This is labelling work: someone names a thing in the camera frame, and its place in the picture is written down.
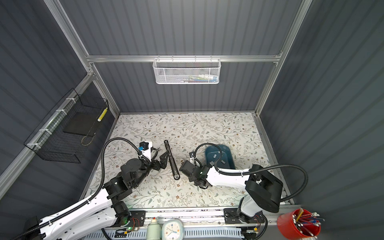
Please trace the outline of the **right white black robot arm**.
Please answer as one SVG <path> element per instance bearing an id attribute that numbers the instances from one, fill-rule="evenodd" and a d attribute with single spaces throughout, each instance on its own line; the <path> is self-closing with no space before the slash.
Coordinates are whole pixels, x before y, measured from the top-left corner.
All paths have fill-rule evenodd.
<path id="1" fill-rule="evenodd" d="M 197 158 L 197 151 L 206 145 L 217 148 L 218 154 L 213 162 L 204 165 Z M 244 190 L 247 195 L 241 199 L 237 210 L 237 217 L 243 222 L 247 222 L 255 215 L 261 216 L 264 212 L 278 213 L 281 203 L 300 194 L 309 181 L 306 170 L 293 164 L 278 164 L 265 168 L 254 164 L 251 168 L 243 170 L 219 168 L 218 163 L 222 160 L 222 155 L 223 151 L 218 145 L 201 144 L 190 153 L 190 160 L 181 165 L 180 171 L 201 189 L 224 186 Z M 270 170 L 281 168 L 297 169 L 304 175 L 299 189 L 284 198 L 281 197 L 283 182 L 270 173 Z"/>

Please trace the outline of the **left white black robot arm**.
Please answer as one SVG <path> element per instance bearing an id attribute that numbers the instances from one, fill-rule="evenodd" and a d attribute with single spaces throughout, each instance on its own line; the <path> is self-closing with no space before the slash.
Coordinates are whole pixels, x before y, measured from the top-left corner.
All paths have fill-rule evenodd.
<path id="1" fill-rule="evenodd" d="M 153 147 L 152 142 L 141 142 L 136 146 L 128 139 L 116 137 L 104 144 L 102 155 L 105 155 L 108 145 L 114 141 L 129 144 L 137 157 L 122 165 L 120 172 L 108 182 L 105 182 L 105 157 L 102 157 L 101 182 L 92 195 L 58 213 L 40 220 L 34 218 L 27 221 L 24 233 L 15 239 L 79 240 L 114 225 L 123 228 L 139 227 L 140 221 L 132 216 L 123 199 L 132 194 L 152 170 L 165 169 L 169 153 L 165 152 L 157 160 L 159 150 Z"/>

